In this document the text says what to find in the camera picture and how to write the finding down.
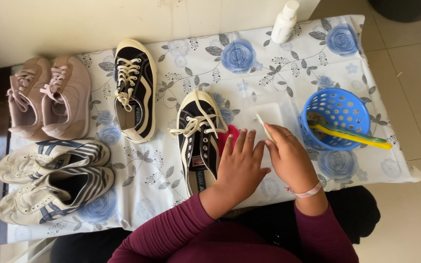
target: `white bottle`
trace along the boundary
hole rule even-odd
[[[277,44],[289,40],[293,27],[297,23],[297,9],[300,4],[295,0],[285,3],[284,9],[277,15],[276,23],[272,29],[270,38]]]

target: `pink sneaker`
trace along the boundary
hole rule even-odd
[[[50,82],[50,63],[46,58],[27,60],[22,70],[11,76],[8,90],[12,128],[9,131],[31,141],[50,139],[42,130],[42,97],[40,89]]]
[[[50,84],[40,91],[43,131],[59,140],[83,138],[89,129],[89,98],[92,89],[84,64],[76,57],[57,57],[51,68]]]

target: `bottle cap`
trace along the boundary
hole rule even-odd
[[[287,20],[293,19],[297,14],[298,7],[300,7],[300,4],[295,0],[286,2],[282,10],[282,17]]]

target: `maroon shirt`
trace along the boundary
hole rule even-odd
[[[295,206],[295,214],[303,262],[358,262],[330,206],[319,216],[304,215]],[[132,232],[108,263],[302,262],[289,251],[267,244],[242,225],[213,223],[198,195],[193,195]]]

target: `tablecloth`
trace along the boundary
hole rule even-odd
[[[93,88],[87,139],[108,145],[107,166],[114,186],[79,211],[42,225],[8,225],[8,242],[123,227],[135,230],[187,199],[179,147],[167,128],[176,124],[182,99],[198,84],[207,86],[225,122],[243,128],[241,100],[252,94],[285,91],[301,112],[320,88],[340,87],[366,101],[371,134],[393,144],[387,151],[362,146],[350,151],[307,152],[326,191],[377,182],[418,182],[421,172],[408,165],[389,122],[359,37],[362,15],[345,15],[296,24],[290,40],[270,40],[271,27],[145,45],[158,68],[154,139],[136,145],[117,126],[112,77],[115,50],[77,57],[88,68]],[[11,149],[30,144],[12,135]],[[295,198],[272,172],[237,208]],[[11,185],[10,190],[18,185]]]

